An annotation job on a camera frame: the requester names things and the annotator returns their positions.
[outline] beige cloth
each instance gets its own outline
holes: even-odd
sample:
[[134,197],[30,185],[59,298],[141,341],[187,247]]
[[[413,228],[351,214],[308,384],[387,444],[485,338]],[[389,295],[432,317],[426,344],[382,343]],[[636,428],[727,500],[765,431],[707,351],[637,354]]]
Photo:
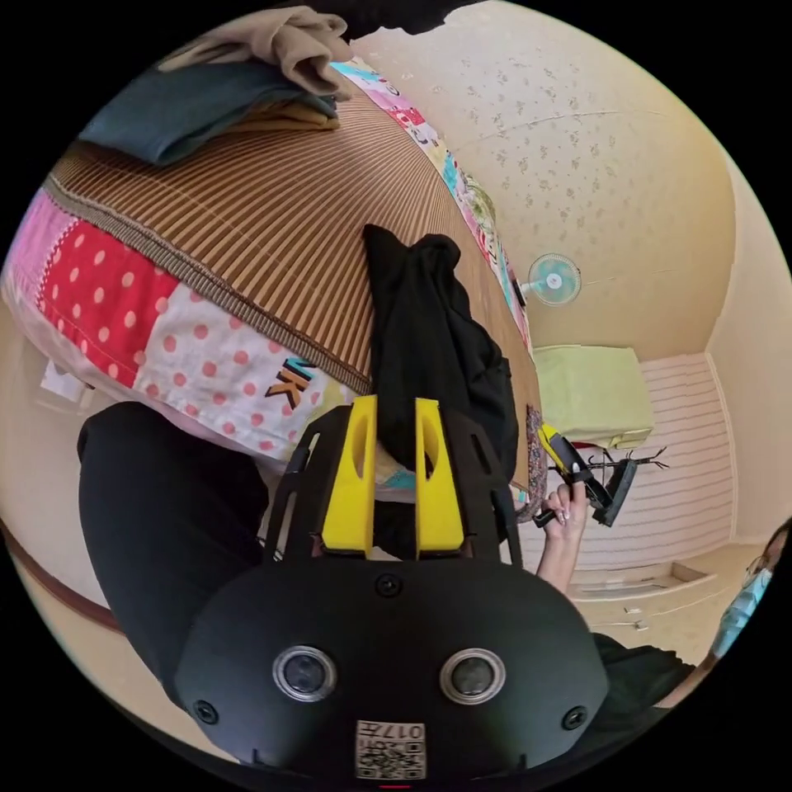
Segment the beige cloth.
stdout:
[[346,84],[331,65],[354,57],[341,34],[347,24],[308,6],[268,8],[241,16],[169,55],[157,68],[171,72],[192,64],[227,64],[258,58],[317,96],[347,99]]
[[241,121],[229,126],[221,134],[337,130],[340,126],[338,118],[328,118],[302,102],[274,101],[254,107]]

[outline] yellow robot part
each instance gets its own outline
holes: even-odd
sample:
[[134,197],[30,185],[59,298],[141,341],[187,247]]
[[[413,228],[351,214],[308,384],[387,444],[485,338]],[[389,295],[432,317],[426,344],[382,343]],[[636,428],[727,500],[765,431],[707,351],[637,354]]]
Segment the yellow robot part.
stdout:
[[[457,552],[464,543],[464,529],[438,402],[416,399],[415,428],[418,556]],[[427,457],[431,475],[427,475]]]
[[328,551],[371,554],[374,539],[377,397],[352,403],[346,437],[322,529]]

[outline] face mask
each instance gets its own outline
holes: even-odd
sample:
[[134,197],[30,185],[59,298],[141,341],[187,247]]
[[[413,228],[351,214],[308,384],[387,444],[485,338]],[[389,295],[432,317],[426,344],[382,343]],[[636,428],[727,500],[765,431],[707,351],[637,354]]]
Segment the face mask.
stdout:
[[734,598],[734,602],[726,609],[721,617],[718,634],[712,644],[710,652],[720,659],[731,648],[734,640],[743,631],[743,627],[753,615],[759,600],[765,593],[767,584],[772,578],[772,572],[761,569],[756,575],[749,578],[742,590]]

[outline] dark blue cloth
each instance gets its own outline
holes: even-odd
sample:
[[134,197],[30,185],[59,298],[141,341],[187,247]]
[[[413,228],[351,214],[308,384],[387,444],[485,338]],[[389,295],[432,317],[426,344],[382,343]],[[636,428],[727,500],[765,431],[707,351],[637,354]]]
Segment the dark blue cloth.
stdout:
[[100,110],[79,139],[170,165],[241,120],[255,105],[300,101],[336,118],[335,100],[316,97],[260,60],[145,72]]

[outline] hand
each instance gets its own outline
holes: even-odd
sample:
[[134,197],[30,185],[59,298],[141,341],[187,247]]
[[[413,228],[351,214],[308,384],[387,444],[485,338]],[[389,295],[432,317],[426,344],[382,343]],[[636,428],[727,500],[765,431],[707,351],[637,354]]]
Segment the hand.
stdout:
[[582,481],[571,488],[561,484],[544,501],[544,508],[555,512],[555,519],[544,527],[549,540],[580,540],[588,518],[588,497]]

